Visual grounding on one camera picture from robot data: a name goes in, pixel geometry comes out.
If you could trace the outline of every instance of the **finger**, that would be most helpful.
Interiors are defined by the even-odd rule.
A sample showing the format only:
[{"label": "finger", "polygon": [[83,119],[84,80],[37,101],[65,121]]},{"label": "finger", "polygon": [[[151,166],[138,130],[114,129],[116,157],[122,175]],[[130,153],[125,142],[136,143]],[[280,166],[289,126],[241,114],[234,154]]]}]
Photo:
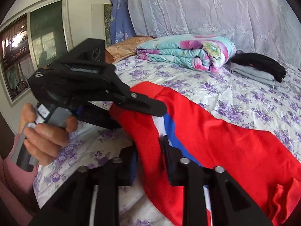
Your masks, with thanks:
[{"label": "finger", "polygon": [[24,134],[31,144],[47,155],[57,157],[60,154],[61,147],[59,145],[56,145],[50,140],[42,137],[34,129],[27,127],[24,130]]},{"label": "finger", "polygon": [[37,124],[35,131],[47,140],[65,147],[69,143],[69,135],[59,127],[50,126],[44,123]]},{"label": "finger", "polygon": [[77,130],[78,120],[74,116],[69,116],[66,119],[66,131],[73,133]]},{"label": "finger", "polygon": [[55,157],[42,152],[27,139],[24,140],[24,145],[28,153],[39,160],[39,165],[47,166],[55,160]]},{"label": "finger", "polygon": [[28,123],[34,122],[36,120],[36,111],[32,104],[24,104],[22,109],[22,117]]}]

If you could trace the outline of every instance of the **brown pillow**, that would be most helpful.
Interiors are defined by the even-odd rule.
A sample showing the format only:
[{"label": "brown pillow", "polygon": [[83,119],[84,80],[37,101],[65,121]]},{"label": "brown pillow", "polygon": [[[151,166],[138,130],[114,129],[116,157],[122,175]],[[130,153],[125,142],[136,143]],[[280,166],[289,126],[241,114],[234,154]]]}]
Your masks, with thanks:
[{"label": "brown pillow", "polygon": [[134,36],[125,41],[116,43],[112,46],[106,48],[105,56],[107,63],[116,63],[127,57],[136,54],[136,46],[147,41],[152,40],[153,37],[150,36]]}]

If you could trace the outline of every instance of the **white wall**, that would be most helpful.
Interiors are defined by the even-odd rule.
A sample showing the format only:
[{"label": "white wall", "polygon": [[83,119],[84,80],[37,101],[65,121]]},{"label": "white wall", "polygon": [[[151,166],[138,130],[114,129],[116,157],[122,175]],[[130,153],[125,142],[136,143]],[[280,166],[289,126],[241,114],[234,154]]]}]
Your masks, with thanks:
[{"label": "white wall", "polygon": [[[40,0],[16,0],[2,23],[19,11],[38,1]],[[110,3],[110,0],[68,0],[69,20],[74,46],[88,37],[99,38],[101,36],[99,33],[93,33],[91,12],[92,4],[100,3]],[[15,133],[18,130],[19,115],[24,103],[36,104],[36,99],[31,92],[11,108],[5,96],[3,87],[0,86],[0,109],[8,125]]]}]

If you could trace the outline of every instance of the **window frame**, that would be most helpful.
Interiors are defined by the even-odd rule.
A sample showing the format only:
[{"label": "window frame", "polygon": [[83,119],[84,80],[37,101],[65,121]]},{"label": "window frame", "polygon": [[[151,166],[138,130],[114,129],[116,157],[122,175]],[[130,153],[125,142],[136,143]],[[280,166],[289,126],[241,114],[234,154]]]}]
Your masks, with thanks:
[{"label": "window frame", "polygon": [[[64,37],[65,37],[65,42],[66,42],[66,47],[67,51],[71,51],[73,49],[73,42],[72,42],[72,35],[71,35],[71,30],[70,30],[70,21],[69,21],[69,9],[68,9],[68,0],[41,0],[39,2],[36,2],[27,8],[23,9],[22,11],[16,13],[14,16],[9,18],[5,23],[3,23],[0,26],[0,32],[5,30],[8,26],[10,26],[12,23],[14,23],[16,20],[18,20],[20,17],[24,16],[27,14],[27,36],[28,36],[28,45],[29,45],[29,52],[30,52],[30,57],[31,61],[33,63],[33,67],[35,70],[38,69],[38,65],[36,63],[36,58],[34,56],[34,51],[33,51],[33,44],[31,40],[31,28],[30,28],[30,13],[41,8],[44,6],[47,6],[51,3],[55,3],[61,1],[62,2],[62,20],[63,20],[63,29],[64,29]],[[27,88],[24,92],[19,94],[14,100],[12,100],[6,80],[5,80],[5,75],[2,67],[2,58],[0,57],[0,78],[1,78],[1,84],[4,88],[4,93],[6,95],[6,98],[10,104],[11,107],[13,107],[17,102],[19,102],[24,95],[27,95],[31,89],[30,87]]]}]

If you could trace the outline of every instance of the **window pane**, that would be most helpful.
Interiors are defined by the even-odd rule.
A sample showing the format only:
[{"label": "window pane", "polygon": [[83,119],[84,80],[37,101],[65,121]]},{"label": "window pane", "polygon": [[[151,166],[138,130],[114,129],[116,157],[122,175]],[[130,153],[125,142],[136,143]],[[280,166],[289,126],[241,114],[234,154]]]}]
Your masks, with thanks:
[{"label": "window pane", "polygon": [[45,68],[67,52],[61,1],[31,12],[30,28],[34,56],[39,68]]},{"label": "window pane", "polygon": [[29,87],[27,79],[34,73],[28,46],[26,15],[0,32],[0,42],[4,81],[11,100],[14,100]]}]

